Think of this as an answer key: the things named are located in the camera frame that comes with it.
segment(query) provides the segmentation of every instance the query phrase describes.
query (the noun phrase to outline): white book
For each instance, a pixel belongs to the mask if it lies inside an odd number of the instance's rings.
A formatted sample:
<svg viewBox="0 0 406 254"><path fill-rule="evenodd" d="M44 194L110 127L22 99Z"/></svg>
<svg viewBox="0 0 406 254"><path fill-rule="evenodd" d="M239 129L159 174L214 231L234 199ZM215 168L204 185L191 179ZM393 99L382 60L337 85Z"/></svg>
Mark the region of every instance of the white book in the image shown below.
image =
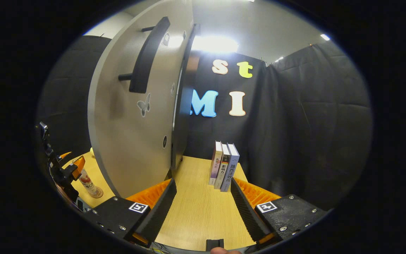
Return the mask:
<svg viewBox="0 0 406 254"><path fill-rule="evenodd" d="M216 182L217 173L219 172L220 160L222 159L222 143L216 141L216 146L214 146L213 160L211 162L209 185L214 186Z"/></svg>
<svg viewBox="0 0 406 254"><path fill-rule="evenodd" d="M230 150L230 163L228 164L227 172L225 173L224 180L220 187L220 191L227 192L228 188L230 187L230 183L232 181L234 172L237 167L237 163L239 161L239 153L237 152L236 147L234 144L228 144L228 149Z"/></svg>
<svg viewBox="0 0 406 254"><path fill-rule="evenodd" d="M214 183L214 189L219 190L222 186L223 179L225 177L225 172L227 171L228 164L230 163L230 151L228 146L222 144L222 160L220 162L219 173L216 177L216 182Z"/></svg>

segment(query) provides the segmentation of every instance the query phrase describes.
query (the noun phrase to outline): letter s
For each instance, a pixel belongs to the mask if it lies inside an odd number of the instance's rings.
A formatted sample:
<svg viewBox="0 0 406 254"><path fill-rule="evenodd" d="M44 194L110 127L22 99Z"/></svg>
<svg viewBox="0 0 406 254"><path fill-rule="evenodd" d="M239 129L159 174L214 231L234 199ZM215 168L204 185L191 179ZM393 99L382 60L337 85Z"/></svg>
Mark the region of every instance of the letter s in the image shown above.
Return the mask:
<svg viewBox="0 0 406 254"><path fill-rule="evenodd" d="M228 73L228 63L224 60L214 60L213 61L213 72L217 74L227 74Z"/></svg>

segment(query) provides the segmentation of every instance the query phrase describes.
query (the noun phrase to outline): butterfly sticker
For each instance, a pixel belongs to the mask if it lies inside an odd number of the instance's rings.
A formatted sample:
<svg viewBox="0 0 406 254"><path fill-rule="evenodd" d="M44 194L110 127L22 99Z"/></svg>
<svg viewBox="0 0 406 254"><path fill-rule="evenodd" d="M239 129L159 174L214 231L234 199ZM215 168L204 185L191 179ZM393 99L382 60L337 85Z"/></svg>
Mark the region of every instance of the butterfly sticker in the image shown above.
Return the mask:
<svg viewBox="0 0 406 254"><path fill-rule="evenodd" d="M145 117L146 112L150 112L150 97L151 93L147 95L147 99L145 100L145 102L141 100L137 102L137 107L140 109L140 114L142 115L142 117Z"/></svg>

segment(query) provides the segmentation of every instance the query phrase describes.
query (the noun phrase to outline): cabinet door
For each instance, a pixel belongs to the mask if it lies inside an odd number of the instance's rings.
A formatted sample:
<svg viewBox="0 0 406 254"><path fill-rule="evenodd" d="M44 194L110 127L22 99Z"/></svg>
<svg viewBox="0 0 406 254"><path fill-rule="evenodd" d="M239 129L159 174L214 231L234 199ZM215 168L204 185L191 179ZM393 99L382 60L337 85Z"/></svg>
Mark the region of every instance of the cabinet door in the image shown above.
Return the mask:
<svg viewBox="0 0 406 254"><path fill-rule="evenodd" d="M117 196L163 181L171 167L176 90L192 28L191 0L162 0L129 21L98 61L88 127L98 166Z"/></svg>

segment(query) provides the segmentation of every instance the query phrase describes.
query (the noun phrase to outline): black fabric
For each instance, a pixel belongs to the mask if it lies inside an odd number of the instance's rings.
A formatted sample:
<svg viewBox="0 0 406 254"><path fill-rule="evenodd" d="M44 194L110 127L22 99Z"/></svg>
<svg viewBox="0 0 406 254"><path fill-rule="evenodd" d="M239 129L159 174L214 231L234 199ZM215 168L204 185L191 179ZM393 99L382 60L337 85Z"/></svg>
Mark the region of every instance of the black fabric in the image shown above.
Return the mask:
<svg viewBox="0 0 406 254"><path fill-rule="evenodd" d="M82 36L56 62L39 99L38 121L50 129L51 146L75 155L90 150L87 99L93 71L109 38Z"/></svg>
<svg viewBox="0 0 406 254"><path fill-rule="evenodd" d="M227 61L228 73L216 74L212 71L213 61L216 59ZM247 61L253 69L249 73L251 78L244 78L239 74L237 63ZM251 133L252 118L256 93L261 87L261 77L266 65L263 61L237 53L202 53L198 63L194 89L200 98L208 90L217 91L215 111L216 117L204 117L202 113L193 113L189 120L189 137L185 156L211 159L214 142L234 143L240 154L239 162L245 172L248 172L248 137ZM231 116L232 97L230 92L244 92L244 116Z"/></svg>
<svg viewBox="0 0 406 254"><path fill-rule="evenodd" d="M249 145L250 182L334 207L369 153L372 112L364 79L329 41L266 68L263 87Z"/></svg>

